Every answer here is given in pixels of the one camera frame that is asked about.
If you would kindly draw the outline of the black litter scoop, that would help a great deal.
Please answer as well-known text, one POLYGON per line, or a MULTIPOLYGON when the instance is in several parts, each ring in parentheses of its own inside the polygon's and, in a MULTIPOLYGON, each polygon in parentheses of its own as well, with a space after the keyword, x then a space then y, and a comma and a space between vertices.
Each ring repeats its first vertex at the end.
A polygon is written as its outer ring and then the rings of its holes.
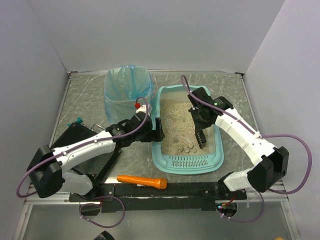
POLYGON ((207 140, 204 134, 204 128, 200 125, 195 126, 195 138, 197 140, 199 148, 203 149, 206 145, 207 140))

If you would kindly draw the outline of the light blue litter box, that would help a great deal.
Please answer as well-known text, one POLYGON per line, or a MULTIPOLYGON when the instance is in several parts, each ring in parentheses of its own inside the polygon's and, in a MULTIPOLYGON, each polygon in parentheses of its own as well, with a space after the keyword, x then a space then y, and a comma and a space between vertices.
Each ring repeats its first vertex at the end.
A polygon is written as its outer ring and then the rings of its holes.
MULTIPOLYGON (((167 119, 160 110, 161 100, 177 100, 187 101, 188 93, 182 85, 162 86, 157 91, 155 97, 151 100, 152 111, 150 117, 152 123, 156 123, 156 118, 160 118, 161 124, 165 126, 165 120, 167 119)), ((224 162, 224 150, 221 138, 221 133, 216 125, 212 125, 207 129, 209 136, 206 137, 206 146, 209 147, 210 153, 203 154, 165 154, 162 151, 165 149, 164 142, 153 142, 152 160, 155 166, 169 174, 176 175, 200 175, 210 173, 218 168, 224 162)))

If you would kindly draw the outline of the trash bin with blue bag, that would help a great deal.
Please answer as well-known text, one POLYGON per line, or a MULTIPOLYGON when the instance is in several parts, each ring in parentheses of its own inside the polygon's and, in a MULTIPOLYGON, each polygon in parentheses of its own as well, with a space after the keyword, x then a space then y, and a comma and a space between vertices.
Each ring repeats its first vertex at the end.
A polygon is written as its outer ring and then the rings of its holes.
POLYGON ((104 110, 110 124, 130 119, 136 112, 136 99, 148 102, 154 93, 150 72, 142 66, 126 65, 108 70, 104 81, 104 110))

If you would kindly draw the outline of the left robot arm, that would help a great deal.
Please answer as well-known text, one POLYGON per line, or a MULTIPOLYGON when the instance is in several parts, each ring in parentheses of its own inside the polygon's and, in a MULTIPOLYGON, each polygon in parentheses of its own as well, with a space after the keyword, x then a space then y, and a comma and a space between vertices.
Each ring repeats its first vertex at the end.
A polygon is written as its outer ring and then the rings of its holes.
POLYGON ((133 142, 161 142, 165 135, 159 117, 152 119, 139 111, 131 119, 112 124, 100 133, 79 142, 51 149, 41 146, 32 158, 27 176, 35 187, 35 194, 48 198, 63 190, 86 195, 94 188, 94 180, 87 174, 70 170, 94 157, 126 148, 133 142))

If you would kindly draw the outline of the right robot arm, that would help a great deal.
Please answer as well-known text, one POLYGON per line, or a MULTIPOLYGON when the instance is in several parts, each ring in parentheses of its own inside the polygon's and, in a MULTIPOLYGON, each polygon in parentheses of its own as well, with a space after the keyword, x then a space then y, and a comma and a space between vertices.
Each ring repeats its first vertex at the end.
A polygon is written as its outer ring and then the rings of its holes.
POLYGON ((203 130, 212 126, 218 127, 240 146, 253 164, 248 169, 233 171, 223 176, 219 183, 226 191, 252 188, 264 193, 286 175, 288 150, 265 140, 225 97, 213 99, 203 87, 191 91, 187 97, 192 104, 189 112, 199 147, 203 148, 207 142, 203 130))

